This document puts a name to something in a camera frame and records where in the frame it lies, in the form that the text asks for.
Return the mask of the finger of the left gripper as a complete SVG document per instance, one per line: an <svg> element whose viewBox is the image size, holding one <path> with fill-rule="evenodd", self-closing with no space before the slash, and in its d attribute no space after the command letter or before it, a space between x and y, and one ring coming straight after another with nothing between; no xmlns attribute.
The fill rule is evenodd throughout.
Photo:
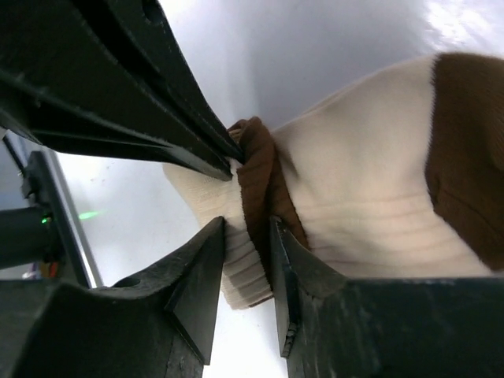
<svg viewBox="0 0 504 378"><path fill-rule="evenodd" d="M117 62L218 153L243 162L202 94L158 1L75 1Z"/></svg>
<svg viewBox="0 0 504 378"><path fill-rule="evenodd" d="M230 180L231 158L126 71L74 2L2 2L1 126L62 153L169 162Z"/></svg>

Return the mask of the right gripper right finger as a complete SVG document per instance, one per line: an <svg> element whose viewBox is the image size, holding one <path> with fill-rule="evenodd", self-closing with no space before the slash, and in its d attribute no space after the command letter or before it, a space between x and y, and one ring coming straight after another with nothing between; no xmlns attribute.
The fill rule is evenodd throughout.
<svg viewBox="0 0 504 378"><path fill-rule="evenodd" d="M502 376L502 279L349 279L278 218L270 221L270 243L289 376Z"/></svg>

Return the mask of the beige brown striped sock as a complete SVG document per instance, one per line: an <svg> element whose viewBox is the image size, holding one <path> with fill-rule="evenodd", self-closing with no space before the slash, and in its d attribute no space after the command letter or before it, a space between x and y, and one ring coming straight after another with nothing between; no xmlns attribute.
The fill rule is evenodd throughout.
<svg viewBox="0 0 504 378"><path fill-rule="evenodd" d="M270 131L229 135L221 181L163 167L200 225L221 216L233 309L272 297L269 219L351 278L503 271L503 60L441 53L392 65Z"/></svg>

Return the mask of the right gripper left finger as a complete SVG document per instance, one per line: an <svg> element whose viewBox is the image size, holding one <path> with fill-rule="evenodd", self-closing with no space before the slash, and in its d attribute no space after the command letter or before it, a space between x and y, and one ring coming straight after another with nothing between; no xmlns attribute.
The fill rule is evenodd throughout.
<svg viewBox="0 0 504 378"><path fill-rule="evenodd" d="M4 377L200 377L210 363L224 219L111 287L1 283Z"/></svg>

